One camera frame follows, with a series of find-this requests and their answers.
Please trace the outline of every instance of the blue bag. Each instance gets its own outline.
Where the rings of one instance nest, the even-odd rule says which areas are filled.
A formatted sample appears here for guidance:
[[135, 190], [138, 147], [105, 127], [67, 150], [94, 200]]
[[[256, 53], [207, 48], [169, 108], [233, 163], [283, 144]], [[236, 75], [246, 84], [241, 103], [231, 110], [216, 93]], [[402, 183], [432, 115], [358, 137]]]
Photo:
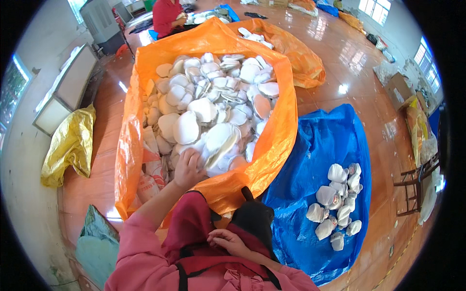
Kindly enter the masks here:
[[[345, 235], [343, 250], [334, 251], [329, 237], [317, 239], [318, 223], [308, 220], [306, 212], [317, 202], [315, 193], [320, 186], [330, 183], [327, 178], [330, 165], [338, 163], [347, 168], [353, 162], [361, 165], [363, 190], [350, 218], [361, 220], [362, 228], [352, 237]], [[300, 117], [293, 150], [262, 199], [275, 211], [272, 244], [280, 262], [303, 270], [317, 286], [349, 270], [367, 232], [370, 191], [369, 148], [353, 107], [343, 104], [330, 113], [318, 110]], [[330, 214], [336, 217], [336, 210]]]

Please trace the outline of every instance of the woman's right hand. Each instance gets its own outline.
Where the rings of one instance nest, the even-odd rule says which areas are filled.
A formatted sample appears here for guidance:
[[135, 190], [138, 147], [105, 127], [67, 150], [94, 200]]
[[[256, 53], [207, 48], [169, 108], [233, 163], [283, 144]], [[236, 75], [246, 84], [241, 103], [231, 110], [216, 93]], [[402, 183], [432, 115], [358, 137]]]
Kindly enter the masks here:
[[230, 255], [235, 257], [248, 258], [252, 253], [237, 234], [225, 229], [217, 229], [209, 232], [207, 242], [211, 246], [217, 245], [223, 247]]

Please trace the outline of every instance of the pink sleeve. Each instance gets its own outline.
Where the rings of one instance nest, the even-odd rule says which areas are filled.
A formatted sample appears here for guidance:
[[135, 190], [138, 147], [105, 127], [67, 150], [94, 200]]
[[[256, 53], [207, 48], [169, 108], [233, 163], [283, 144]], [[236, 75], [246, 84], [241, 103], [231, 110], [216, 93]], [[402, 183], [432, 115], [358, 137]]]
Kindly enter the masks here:
[[115, 271], [105, 283], [105, 290], [153, 290], [154, 286], [148, 286], [147, 281], [159, 282], [168, 275], [178, 276], [176, 266], [169, 266], [162, 254], [156, 230], [137, 212], [123, 224]]
[[297, 290], [319, 291], [319, 288], [312, 282], [311, 277], [301, 270], [284, 265], [278, 272], [287, 276]]

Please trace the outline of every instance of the hand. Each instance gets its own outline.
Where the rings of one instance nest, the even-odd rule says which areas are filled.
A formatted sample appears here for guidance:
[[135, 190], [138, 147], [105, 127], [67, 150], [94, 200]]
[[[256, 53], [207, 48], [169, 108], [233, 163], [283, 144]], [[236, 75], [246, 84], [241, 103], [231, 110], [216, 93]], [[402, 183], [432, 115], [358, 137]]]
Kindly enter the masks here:
[[181, 26], [186, 23], [186, 17], [182, 16], [180, 19], [174, 21], [175, 26]]
[[235, 257], [248, 258], [252, 253], [237, 234], [225, 229], [212, 230], [209, 233], [207, 242], [211, 246], [223, 247], [230, 255]]
[[187, 149], [182, 152], [175, 168], [173, 182], [183, 191], [194, 187], [206, 175], [206, 170], [198, 171], [198, 168], [201, 168], [201, 163], [200, 154], [195, 149]]

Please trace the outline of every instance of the orange bag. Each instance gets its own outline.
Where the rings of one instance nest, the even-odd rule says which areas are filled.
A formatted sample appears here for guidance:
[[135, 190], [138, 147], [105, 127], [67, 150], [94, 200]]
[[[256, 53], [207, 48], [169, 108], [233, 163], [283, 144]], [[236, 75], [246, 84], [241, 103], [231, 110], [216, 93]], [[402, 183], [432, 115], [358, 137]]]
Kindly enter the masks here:
[[348, 23], [350, 26], [356, 28], [361, 33], [366, 34], [364, 31], [363, 23], [353, 15], [338, 11], [338, 17], [340, 17], [344, 22]]
[[[204, 180], [193, 189], [202, 192], [211, 209], [223, 214], [244, 202], [241, 188], [247, 185], [254, 197], [260, 195], [278, 175], [295, 143], [298, 128], [296, 93], [289, 59], [266, 46], [238, 38], [218, 18], [202, 25], [163, 38], [136, 52], [136, 62], [124, 104], [123, 123], [116, 149], [115, 207], [123, 220], [136, 210], [131, 204], [136, 197], [143, 161], [142, 95], [149, 79], [158, 79], [156, 68], [173, 63], [181, 54], [201, 57], [205, 52], [216, 55], [261, 55], [275, 70], [280, 97], [275, 110], [256, 143], [253, 161], [225, 174]], [[161, 228], [167, 228], [171, 212]]]
[[314, 88], [325, 81], [322, 60], [294, 35], [262, 19], [251, 19], [228, 23], [236, 35], [241, 35], [238, 28], [244, 27], [253, 34], [262, 34], [267, 42], [274, 45], [274, 50], [287, 56], [293, 68], [294, 85]]
[[315, 2], [313, 0], [290, 0], [289, 3], [301, 6], [308, 11], [312, 11], [315, 8]]

